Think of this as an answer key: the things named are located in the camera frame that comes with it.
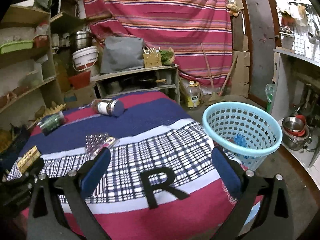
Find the grey low shelf unit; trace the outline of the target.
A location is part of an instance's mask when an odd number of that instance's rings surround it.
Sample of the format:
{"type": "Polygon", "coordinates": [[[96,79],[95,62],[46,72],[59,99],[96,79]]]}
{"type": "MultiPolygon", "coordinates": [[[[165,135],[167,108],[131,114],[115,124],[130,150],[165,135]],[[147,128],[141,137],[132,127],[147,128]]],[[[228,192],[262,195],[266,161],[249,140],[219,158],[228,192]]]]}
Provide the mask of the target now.
{"type": "Polygon", "coordinates": [[[134,92],[160,91],[178,104],[181,103],[176,64],[103,74],[96,76],[94,82],[98,98],[112,98],[134,92]]]}

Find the white plastic bucket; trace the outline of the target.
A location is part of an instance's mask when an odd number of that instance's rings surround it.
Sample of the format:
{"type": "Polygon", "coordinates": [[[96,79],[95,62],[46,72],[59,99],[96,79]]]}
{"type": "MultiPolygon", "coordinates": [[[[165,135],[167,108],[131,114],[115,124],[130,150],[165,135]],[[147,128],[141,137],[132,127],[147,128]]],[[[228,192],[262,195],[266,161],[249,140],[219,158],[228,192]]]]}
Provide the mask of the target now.
{"type": "Polygon", "coordinates": [[[97,61],[99,50],[96,46],[86,47],[72,54],[73,68],[77,72],[89,70],[97,61]]]}

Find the yellow red medicine box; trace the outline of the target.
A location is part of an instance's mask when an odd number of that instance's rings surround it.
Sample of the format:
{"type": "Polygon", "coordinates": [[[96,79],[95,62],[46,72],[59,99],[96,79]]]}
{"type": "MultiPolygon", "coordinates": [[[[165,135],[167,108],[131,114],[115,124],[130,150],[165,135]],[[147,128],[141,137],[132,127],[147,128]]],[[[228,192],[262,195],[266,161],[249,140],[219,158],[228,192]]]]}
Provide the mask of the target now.
{"type": "Polygon", "coordinates": [[[24,174],[27,169],[31,167],[37,159],[39,159],[40,156],[41,154],[37,146],[33,146],[31,149],[29,149],[17,162],[17,168],[21,174],[24,174]]]}

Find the wooden wall shelving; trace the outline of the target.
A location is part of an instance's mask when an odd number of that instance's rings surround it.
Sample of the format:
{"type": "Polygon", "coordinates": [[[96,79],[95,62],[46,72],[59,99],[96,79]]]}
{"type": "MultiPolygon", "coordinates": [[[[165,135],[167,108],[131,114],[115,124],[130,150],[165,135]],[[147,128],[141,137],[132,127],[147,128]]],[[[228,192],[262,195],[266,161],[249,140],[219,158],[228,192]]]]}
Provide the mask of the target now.
{"type": "Polygon", "coordinates": [[[20,125],[35,113],[63,102],[54,62],[57,35],[65,38],[84,25],[80,0],[48,0],[40,6],[12,4],[1,9],[1,45],[33,40],[33,48],[1,54],[1,125],[20,125]]]}

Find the striped plaid tablecloth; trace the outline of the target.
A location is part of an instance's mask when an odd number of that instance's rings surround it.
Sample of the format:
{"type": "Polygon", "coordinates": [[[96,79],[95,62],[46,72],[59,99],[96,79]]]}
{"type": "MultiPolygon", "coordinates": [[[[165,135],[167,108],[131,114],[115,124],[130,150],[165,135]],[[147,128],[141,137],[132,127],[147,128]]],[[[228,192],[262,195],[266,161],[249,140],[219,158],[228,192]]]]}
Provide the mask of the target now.
{"type": "Polygon", "coordinates": [[[119,116],[91,107],[64,111],[65,125],[49,135],[35,128],[18,155],[36,146],[50,177],[78,170],[86,139],[117,139],[111,162],[86,202],[112,239],[188,239],[220,226],[233,210],[211,155],[213,141],[199,122],[160,92],[120,97],[119,116]]]}

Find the green leafy vegetables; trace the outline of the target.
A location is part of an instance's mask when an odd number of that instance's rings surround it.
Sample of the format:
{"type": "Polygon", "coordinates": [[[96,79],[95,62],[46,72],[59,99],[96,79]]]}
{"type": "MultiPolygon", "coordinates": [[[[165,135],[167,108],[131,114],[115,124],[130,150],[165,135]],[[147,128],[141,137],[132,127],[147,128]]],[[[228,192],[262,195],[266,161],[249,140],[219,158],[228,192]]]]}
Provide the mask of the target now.
{"type": "Polygon", "coordinates": [[[160,50],[160,54],[163,66],[171,65],[175,61],[175,52],[171,47],[165,50],[160,50]]]}

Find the red striped curtain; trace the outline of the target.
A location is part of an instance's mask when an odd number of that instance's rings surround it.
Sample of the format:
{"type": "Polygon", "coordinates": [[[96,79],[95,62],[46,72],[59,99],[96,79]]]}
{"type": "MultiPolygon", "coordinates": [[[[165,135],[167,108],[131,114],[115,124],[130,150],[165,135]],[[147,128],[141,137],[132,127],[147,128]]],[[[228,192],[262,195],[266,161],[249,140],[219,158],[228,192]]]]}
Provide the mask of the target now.
{"type": "Polygon", "coordinates": [[[221,87],[232,64],[227,0],[83,0],[87,17],[111,17],[89,27],[103,43],[111,35],[142,38],[148,47],[171,47],[180,74],[221,87]]]}

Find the steel pot on shelf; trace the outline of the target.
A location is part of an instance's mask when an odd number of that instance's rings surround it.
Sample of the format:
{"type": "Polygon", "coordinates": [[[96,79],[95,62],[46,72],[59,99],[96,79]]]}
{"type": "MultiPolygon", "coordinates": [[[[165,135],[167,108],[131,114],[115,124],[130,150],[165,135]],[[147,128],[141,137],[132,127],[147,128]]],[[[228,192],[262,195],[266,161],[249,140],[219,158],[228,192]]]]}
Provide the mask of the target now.
{"type": "Polygon", "coordinates": [[[93,44],[93,36],[89,31],[77,31],[69,36],[70,48],[72,51],[77,51],[93,44]]]}

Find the green plastic tray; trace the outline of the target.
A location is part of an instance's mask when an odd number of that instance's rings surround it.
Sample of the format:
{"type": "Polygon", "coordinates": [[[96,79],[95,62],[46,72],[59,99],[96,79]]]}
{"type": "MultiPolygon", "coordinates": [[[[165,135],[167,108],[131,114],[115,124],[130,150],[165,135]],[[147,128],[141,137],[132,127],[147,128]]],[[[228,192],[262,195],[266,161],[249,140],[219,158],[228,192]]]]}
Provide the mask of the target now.
{"type": "Polygon", "coordinates": [[[6,54],[13,51],[33,48],[33,40],[22,40],[4,43],[0,46],[0,53],[6,54]]]}

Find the grey cushion bag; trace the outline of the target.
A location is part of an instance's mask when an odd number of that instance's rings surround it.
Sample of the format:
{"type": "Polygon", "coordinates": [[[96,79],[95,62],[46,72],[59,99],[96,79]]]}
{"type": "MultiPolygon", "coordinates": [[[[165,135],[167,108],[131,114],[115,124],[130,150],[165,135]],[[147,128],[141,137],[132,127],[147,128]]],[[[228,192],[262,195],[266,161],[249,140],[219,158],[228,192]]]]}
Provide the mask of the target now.
{"type": "Polygon", "coordinates": [[[101,59],[101,74],[143,68],[144,45],[144,40],[138,37],[107,37],[101,59]]]}

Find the stacked steel pots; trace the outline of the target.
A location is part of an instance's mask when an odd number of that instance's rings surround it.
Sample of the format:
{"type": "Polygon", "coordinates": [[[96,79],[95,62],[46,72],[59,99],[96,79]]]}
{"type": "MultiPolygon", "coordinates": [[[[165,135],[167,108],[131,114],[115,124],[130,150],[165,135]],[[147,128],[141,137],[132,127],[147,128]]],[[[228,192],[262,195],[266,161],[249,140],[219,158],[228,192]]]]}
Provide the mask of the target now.
{"type": "Polygon", "coordinates": [[[301,150],[310,142],[311,132],[303,115],[287,116],[282,120],[283,143],[291,150],[301,150]]]}

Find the yellow utensil holder box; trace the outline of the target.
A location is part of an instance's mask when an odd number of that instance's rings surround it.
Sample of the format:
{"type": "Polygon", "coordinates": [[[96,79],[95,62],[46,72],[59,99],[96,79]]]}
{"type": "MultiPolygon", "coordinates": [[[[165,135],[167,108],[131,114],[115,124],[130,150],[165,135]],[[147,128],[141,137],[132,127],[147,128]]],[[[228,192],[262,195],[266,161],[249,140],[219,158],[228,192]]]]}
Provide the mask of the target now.
{"type": "Polygon", "coordinates": [[[145,68],[162,66],[160,47],[149,48],[148,46],[146,46],[145,48],[143,48],[143,51],[144,51],[143,59],[144,59],[145,68]]]}

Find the white-label spice jar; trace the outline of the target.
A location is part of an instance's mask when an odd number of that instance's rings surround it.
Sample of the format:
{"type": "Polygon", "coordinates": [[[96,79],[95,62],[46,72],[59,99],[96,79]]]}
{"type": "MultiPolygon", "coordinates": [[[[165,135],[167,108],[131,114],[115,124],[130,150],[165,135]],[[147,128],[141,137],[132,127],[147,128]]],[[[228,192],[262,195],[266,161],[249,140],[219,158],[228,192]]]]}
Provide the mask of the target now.
{"type": "Polygon", "coordinates": [[[94,99],[91,107],[95,113],[119,117],[124,111],[124,104],[118,99],[94,99]]]}

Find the pill blister pack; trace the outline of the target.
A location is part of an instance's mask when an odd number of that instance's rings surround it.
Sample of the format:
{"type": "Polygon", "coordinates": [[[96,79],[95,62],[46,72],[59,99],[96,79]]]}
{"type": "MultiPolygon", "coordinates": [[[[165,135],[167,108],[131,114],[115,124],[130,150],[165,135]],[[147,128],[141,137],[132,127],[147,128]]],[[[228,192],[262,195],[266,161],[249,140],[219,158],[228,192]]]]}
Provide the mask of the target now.
{"type": "Polygon", "coordinates": [[[86,136],[85,152],[90,157],[95,157],[103,148],[111,149],[118,143],[119,139],[108,133],[98,133],[86,136]]]}

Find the white kitchen counter cabinet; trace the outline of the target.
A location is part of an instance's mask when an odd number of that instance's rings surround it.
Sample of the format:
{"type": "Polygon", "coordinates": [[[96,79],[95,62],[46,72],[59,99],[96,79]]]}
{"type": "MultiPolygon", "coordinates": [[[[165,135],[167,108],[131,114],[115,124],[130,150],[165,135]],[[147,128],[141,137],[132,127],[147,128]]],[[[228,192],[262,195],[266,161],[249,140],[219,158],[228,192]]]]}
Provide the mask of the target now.
{"type": "Polygon", "coordinates": [[[284,118],[301,114],[309,127],[301,146],[293,146],[287,134],[281,144],[319,185],[319,60],[277,47],[274,82],[271,115],[281,125],[284,118]]]}

